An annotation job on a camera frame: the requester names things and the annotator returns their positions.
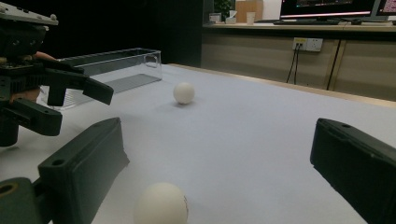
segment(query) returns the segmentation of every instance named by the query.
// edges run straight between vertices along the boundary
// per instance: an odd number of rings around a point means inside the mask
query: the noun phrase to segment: robotic arm
[[[47,105],[62,106],[66,89],[82,90],[107,105],[111,102],[113,89],[84,75],[82,69],[29,57],[39,50],[47,25],[58,25],[54,15],[45,17],[0,2],[0,147],[18,141],[20,125],[49,136],[61,129],[60,112],[25,99],[11,103],[13,93],[49,86]]]

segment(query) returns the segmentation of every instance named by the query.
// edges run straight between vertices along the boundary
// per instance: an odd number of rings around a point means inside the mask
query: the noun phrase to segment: cable
[[[291,75],[291,70],[293,69],[294,59],[295,59],[296,55],[297,55],[297,62],[298,62],[298,53],[300,51],[301,46],[302,46],[302,44],[297,43],[296,48],[294,49],[293,59],[292,59],[292,62],[291,62],[291,68],[289,70],[289,75],[288,75],[288,79],[286,80],[286,83],[289,83],[289,78],[290,78],[290,75]],[[296,76],[297,76],[297,64],[296,64],[296,70],[294,72],[294,85],[296,84],[295,83],[296,82],[295,81],[296,80]]]
[[[288,79],[286,80],[286,83],[289,83],[289,78],[290,78],[290,74],[291,74],[291,70],[293,69],[293,65],[294,65],[294,58],[296,57],[296,53],[297,53],[297,48],[300,47],[300,44],[296,45],[296,48],[294,49],[294,54],[293,54],[293,60],[291,61],[291,68],[289,70],[289,75],[288,75]]]
[[[297,58],[296,58],[296,69],[294,70],[294,85],[297,84],[297,66],[298,66],[298,54],[300,52],[301,45],[297,48]]]

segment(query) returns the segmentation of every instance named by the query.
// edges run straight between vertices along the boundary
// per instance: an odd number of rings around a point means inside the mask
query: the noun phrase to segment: screw hole
[[[56,160],[52,163],[52,165],[57,166],[57,165],[62,165],[64,164],[64,160]]]
[[[0,187],[0,194],[7,193],[7,192],[11,191],[13,188],[14,188],[14,186],[12,186],[12,185],[4,185],[4,186]]]

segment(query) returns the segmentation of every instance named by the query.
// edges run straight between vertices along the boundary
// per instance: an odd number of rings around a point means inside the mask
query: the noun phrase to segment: box
[[[236,1],[235,10],[236,22],[245,23],[247,22],[247,12],[256,12],[255,21],[262,20],[262,11],[264,9],[264,2],[262,0],[254,1]]]
[[[106,83],[114,94],[147,85],[163,79],[161,52],[156,49],[123,49],[105,53],[83,55],[59,60],[62,63],[84,69],[84,74]],[[49,87],[41,87],[41,100],[46,103]],[[51,106],[65,110],[92,101],[82,91],[68,89],[63,106]]]

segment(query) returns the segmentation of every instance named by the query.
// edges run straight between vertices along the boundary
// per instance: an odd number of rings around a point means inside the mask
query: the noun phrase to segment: black wall
[[[161,50],[163,63],[201,63],[203,0],[3,2],[57,16],[41,46],[56,58],[147,48]]]

